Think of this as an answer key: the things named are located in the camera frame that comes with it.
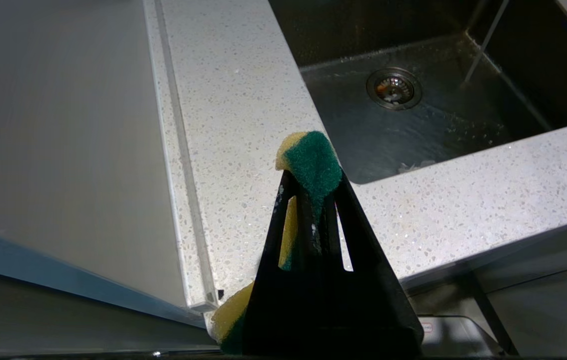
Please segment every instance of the white speckled countertop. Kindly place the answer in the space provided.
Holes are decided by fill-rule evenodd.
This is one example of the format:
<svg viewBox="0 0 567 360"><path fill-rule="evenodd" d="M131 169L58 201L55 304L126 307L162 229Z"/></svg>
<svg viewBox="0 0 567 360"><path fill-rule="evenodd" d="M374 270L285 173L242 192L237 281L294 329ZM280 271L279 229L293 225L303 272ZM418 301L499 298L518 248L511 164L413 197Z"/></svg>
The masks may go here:
<svg viewBox="0 0 567 360"><path fill-rule="evenodd" d="M145 6L186 298L212 310L256 275L278 146L323 125L267 0ZM412 276L567 225L567 128L353 186Z"/></svg>

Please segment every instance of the stainless steel sink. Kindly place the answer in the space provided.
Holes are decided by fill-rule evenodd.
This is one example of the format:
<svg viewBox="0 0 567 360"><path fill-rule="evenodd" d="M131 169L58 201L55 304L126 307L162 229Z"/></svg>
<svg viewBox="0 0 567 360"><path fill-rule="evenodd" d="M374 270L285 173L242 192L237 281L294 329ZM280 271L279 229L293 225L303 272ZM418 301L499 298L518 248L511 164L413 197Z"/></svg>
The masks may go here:
<svg viewBox="0 0 567 360"><path fill-rule="evenodd" d="M468 82L500 0L270 4L352 182L567 126L567 16L555 2L509 4Z"/></svg>

